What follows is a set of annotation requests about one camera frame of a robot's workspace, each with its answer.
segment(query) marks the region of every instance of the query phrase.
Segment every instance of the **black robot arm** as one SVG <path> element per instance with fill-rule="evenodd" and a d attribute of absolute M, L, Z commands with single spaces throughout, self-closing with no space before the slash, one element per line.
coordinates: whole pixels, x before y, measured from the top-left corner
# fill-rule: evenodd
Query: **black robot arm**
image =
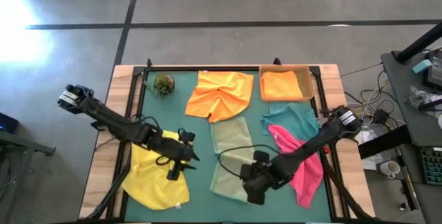
<path fill-rule="evenodd" d="M 109 132 L 122 142 L 132 142 L 175 161 L 176 166 L 168 175 L 169 180 L 176 180 L 179 170 L 194 169 L 190 165 L 182 164 L 181 160 L 190 161 L 192 158 L 199 160 L 189 143 L 193 141 L 195 134 L 180 129 L 178 133 L 181 142 L 162 137 L 162 130 L 155 119 L 152 118 L 156 123 L 154 125 L 144 120 L 125 118 L 95 99 L 93 90 L 85 86 L 66 86 L 66 90 L 58 99 L 58 105 L 74 114 L 89 115 L 96 120 L 91 124 L 93 127 L 97 128 L 98 124 L 108 127 Z"/>
<path fill-rule="evenodd" d="M 269 154 L 255 151 L 252 165 L 241 167 L 243 187 L 250 203 L 262 205 L 265 192 L 271 187 L 279 189 L 292 178 L 302 161 L 320 151 L 326 144 L 341 138 L 354 136 L 361 128 L 362 121 L 347 107 L 334 109 L 329 119 L 320 128 L 319 134 L 291 153 L 279 154 L 269 160 Z"/>

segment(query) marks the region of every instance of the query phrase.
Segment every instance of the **orange towel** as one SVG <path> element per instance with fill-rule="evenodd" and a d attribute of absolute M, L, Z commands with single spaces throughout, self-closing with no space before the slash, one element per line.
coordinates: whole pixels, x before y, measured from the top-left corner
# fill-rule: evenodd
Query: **orange towel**
<path fill-rule="evenodd" d="M 261 84 L 265 97 L 302 97 L 298 79 L 293 71 L 282 73 L 267 71 L 262 74 Z"/>
<path fill-rule="evenodd" d="M 198 71 L 198 85 L 187 102 L 186 115 L 213 123 L 239 114 L 250 103 L 253 75 Z"/>

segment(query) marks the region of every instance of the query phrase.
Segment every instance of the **small potted plant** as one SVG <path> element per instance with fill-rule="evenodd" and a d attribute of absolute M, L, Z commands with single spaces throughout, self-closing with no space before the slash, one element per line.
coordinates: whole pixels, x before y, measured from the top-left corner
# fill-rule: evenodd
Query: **small potted plant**
<path fill-rule="evenodd" d="M 173 92 L 175 88 L 175 80 L 170 75 L 158 74 L 155 76 L 153 86 L 144 82 L 147 90 L 149 90 L 155 96 L 165 96 Z"/>

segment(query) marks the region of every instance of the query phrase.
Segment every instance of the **cloth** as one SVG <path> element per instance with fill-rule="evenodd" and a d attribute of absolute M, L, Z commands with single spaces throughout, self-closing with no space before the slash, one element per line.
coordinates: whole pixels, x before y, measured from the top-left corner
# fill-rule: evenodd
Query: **cloth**
<path fill-rule="evenodd" d="M 262 134 L 269 136 L 268 126 L 277 124 L 284 127 L 298 140 L 311 140 L 318 134 L 319 126 L 315 113 L 307 102 L 271 102 L 269 113 L 261 119 L 264 124 Z"/>
<path fill-rule="evenodd" d="M 295 151 L 305 144 L 304 141 L 295 139 L 282 126 L 270 124 L 269 131 L 282 153 Z M 289 183 L 295 189 L 296 201 L 301 207 L 310 208 L 311 200 L 313 200 L 315 191 L 323 176 L 323 166 L 317 153 L 301 162 Z"/>
<path fill-rule="evenodd" d="M 213 149 L 219 154 L 227 149 L 252 145 L 247 123 L 244 117 L 219 121 L 211 125 Z M 239 174 L 241 165 L 253 162 L 253 149 L 227 151 L 220 157 L 221 163 L 233 173 Z M 221 196 L 241 200 L 247 203 L 247 193 L 242 181 L 221 167 L 215 166 L 210 190 Z"/>
<path fill-rule="evenodd" d="M 246 119 L 242 116 L 219 121 L 211 125 L 213 149 L 216 154 L 230 148 L 252 145 Z M 253 157 L 253 149 L 237 149 L 223 155 Z"/>
<path fill-rule="evenodd" d="M 264 72 L 261 76 L 263 97 L 302 97 L 298 78 L 293 71 Z"/>
<path fill-rule="evenodd" d="M 173 138 L 178 142 L 178 133 L 163 131 L 163 136 Z M 135 144 L 132 147 L 131 170 L 124 179 L 124 190 L 139 203 L 154 209 L 179 207 L 189 201 L 189 190 L 182 171 L 176 181 L 167 180 L 167 173 L 174 162 L 164 166 L 155 163 L 160 154 L 148 151 Z"/>
<path fill-rule="evenodd" d="M 186 115 L 213 123 L 239 114 L 250 103 L 253 75 L 198 71 L 198 84 L 186 106 Z"/>

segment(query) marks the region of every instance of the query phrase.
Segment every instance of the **keyboard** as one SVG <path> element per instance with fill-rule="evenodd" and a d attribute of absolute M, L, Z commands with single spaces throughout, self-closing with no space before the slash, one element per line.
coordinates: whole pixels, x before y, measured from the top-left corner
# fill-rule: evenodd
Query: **keyboard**
<path fill-rule="evenodd" d="M 426 183 L 442 185 L 442 148 L 422 148 L 421 157 Z"/>

